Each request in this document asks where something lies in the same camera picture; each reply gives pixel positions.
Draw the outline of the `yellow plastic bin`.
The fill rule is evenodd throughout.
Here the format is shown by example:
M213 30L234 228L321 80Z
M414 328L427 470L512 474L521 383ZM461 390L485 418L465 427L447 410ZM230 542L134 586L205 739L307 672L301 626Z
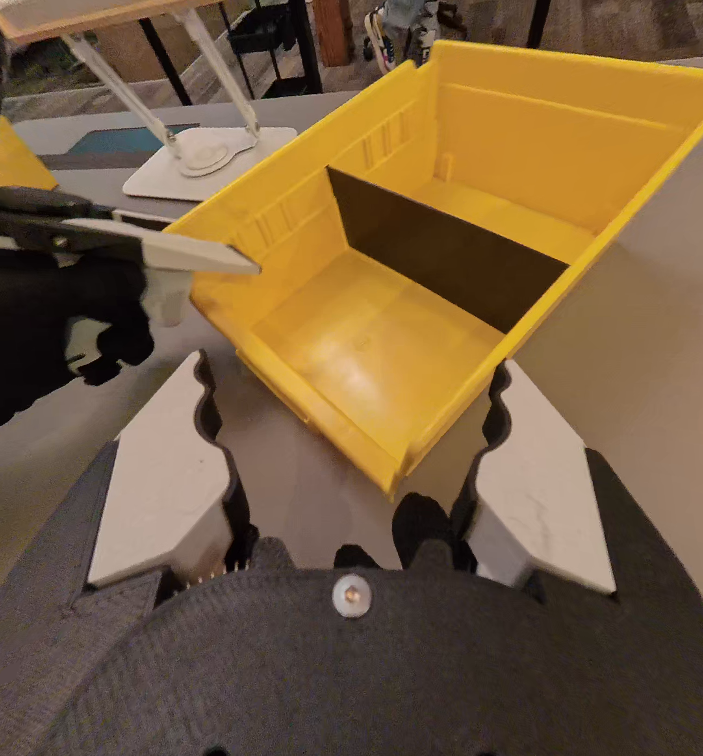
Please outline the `yellow plastic bin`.
M255 278L192 301L300 419L387 495L703 138L703 68L438 41L172 226ZM326 167L568 269L502 334L346 240Z

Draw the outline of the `person's right hand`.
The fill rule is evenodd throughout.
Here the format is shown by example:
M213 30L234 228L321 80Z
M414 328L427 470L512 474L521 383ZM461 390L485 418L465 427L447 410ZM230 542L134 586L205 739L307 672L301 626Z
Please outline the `person's right hand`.
M403 571L455 569L451 522L435 499L405 495L394 512L391 535Z

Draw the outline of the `wooden stand tray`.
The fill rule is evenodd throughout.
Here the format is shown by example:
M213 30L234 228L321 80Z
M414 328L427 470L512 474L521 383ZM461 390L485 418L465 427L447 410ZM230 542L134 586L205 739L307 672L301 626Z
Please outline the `wooden stand tray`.
M213 1L2 1L0 29L15 45L186 11Z

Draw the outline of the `black utility cart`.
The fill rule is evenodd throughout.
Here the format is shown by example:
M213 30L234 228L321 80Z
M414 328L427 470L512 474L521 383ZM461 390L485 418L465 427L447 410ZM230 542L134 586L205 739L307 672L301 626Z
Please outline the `black utility cart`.
M250 98L254 99L254 89L246 72L244 57L262 53L270 56L275 74L262 99L322 94L323 83L307 3L288 1L264 5L255 1L253 5L252 9L231 24L226 17L224 5L219 3L226 25L226 36ZM299 50L302 73L284 77L278 66L276 50L283 48L285 52L290 52L294 47Z

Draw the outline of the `black bin divider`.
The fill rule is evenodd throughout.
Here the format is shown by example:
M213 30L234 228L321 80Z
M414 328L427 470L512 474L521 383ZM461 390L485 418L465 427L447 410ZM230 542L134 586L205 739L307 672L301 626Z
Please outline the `black bin divider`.
M348 245L508 334L569 264L326 167Z

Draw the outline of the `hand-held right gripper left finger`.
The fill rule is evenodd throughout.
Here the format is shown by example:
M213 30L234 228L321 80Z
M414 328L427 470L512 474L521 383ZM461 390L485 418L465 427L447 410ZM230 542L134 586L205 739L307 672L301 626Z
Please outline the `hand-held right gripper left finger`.
M116 437L89 570L104 588L152 570L183 587L239 569L252 533L203 349L187 356Z

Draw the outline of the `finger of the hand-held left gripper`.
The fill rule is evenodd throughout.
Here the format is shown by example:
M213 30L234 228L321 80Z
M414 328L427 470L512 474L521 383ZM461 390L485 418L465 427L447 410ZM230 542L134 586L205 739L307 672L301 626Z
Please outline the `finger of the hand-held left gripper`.
M162 326L177 326L183 320L195 273L258 276L262 272L257 262L225 243L153 231L109 219L71 219L64 224L140 241L147 279L141 305L149 319Z

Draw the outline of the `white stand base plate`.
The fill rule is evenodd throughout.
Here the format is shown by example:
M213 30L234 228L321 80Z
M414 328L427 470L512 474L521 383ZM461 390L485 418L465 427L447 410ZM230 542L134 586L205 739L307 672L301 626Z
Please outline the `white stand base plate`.
M127 196L203 202L255 165L293 141L290 127L261 126L224 58L194 9L174 18L197 45L244 121L243 127L192 127L174 133L126 84L83 33L63 35L73 55L84 63L161 142L161 147L122 187Z

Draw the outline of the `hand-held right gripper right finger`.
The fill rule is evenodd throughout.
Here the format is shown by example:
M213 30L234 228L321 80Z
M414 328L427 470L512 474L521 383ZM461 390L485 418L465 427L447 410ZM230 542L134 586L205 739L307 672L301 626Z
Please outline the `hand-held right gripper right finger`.
M614 594L583 439L515 361L498 365L488 395L487 445L452 509L469 571L520 588L540 570Z

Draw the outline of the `wooden desk black frame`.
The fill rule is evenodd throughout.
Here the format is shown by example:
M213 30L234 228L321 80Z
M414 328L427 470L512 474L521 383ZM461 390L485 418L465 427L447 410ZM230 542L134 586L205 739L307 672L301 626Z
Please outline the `wooden desk black frame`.
M533 12L527 32L527 48L538 49L540 47L551 5L552 1L550 0L534 1Z

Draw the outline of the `yellow triangular object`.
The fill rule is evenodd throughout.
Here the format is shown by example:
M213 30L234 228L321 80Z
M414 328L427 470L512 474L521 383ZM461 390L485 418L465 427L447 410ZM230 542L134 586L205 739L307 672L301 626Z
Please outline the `yellow triangular object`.
M58 181L18 136L10 121L0 116L0 187L32 187L53 191Z

